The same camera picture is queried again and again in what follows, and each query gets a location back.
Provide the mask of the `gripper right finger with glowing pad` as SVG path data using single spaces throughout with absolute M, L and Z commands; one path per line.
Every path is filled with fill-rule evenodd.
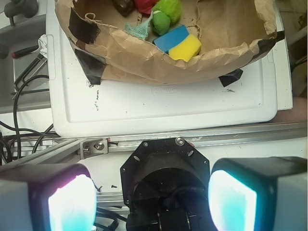
M 221 158 L 212 167 L 208 202 L 219 231 L 306 231 L 308 161 Z

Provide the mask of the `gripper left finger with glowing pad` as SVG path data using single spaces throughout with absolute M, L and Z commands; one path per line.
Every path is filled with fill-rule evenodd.
M 2 231 L 90 231 L 97 195 L 82 164 L 0 168 Z

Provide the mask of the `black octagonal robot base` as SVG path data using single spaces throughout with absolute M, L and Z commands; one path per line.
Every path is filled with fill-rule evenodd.
M 128 231 L 213 231 L 209 160 L 183 138 L 143 141 L 120 168 Z

